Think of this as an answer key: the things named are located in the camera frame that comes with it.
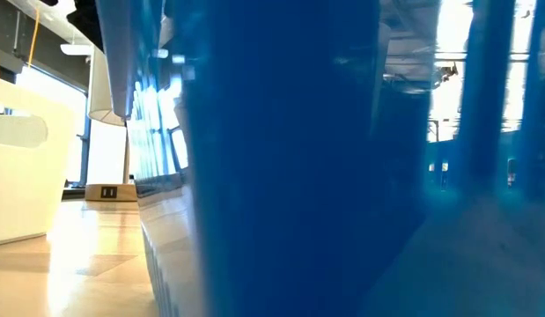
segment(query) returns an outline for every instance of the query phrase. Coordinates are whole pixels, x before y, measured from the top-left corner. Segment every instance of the wooden floor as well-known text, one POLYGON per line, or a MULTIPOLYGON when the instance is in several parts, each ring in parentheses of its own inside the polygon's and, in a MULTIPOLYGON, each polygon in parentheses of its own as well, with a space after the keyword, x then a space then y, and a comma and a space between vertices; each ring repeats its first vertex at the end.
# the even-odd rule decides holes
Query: wooden floor
POLYGON ((0 316, 157 316, 136 203, 62 203, 52 231, 0 246, 0 316))

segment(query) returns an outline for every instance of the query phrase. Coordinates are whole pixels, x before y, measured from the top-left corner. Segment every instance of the yellow cord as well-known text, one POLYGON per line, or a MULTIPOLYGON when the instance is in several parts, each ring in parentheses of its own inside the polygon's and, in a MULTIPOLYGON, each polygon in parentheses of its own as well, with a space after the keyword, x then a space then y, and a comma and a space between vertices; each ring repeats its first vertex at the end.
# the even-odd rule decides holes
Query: yellow cord
POLYGON ((35 48, 35 39, 37 39, 37 29, 40 27, 40 10, 36 9, 37 16, 35 17, 35 27, 33 28, 32 47, 29 50, 29 59, 27 60, 27 68, 32 68, 33 49, 35 48))

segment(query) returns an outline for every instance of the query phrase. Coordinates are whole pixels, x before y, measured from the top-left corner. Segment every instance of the blue plastic object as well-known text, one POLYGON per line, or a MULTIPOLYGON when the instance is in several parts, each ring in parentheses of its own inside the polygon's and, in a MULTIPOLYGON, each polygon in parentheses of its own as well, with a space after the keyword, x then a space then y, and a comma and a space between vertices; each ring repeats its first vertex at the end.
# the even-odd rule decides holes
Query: blue plastic object
POLYGON ((161 315, 545 316, 545 0, 520 131, 502 132, 520 3, 475 0, 458 136, 435 143, 433 1, 97 3, 111 80, 135 43, 120 75, 161 315), (424 47, 389 54, 408 36, 424 47))

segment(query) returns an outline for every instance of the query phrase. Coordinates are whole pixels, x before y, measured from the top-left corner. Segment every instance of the white lampshade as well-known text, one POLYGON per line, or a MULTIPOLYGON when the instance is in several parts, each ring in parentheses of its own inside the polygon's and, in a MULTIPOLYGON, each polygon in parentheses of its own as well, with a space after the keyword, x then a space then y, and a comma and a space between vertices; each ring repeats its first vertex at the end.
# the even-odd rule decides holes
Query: white lampshade
POLYGON ((98 48, 94 47, 90 63, 88 116, 99 122, 124 126, 124 120, 114 114, 112 109, 106 56, 98 48))

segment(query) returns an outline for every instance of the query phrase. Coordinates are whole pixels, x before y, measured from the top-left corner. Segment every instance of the white furniture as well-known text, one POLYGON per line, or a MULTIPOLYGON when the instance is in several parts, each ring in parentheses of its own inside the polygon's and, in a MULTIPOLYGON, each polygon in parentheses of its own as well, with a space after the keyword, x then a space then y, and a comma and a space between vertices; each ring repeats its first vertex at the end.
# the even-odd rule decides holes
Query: white furniture
POLYGON ((63 195, 74 113, 0 79, 0 243, 46 233, 63 195))

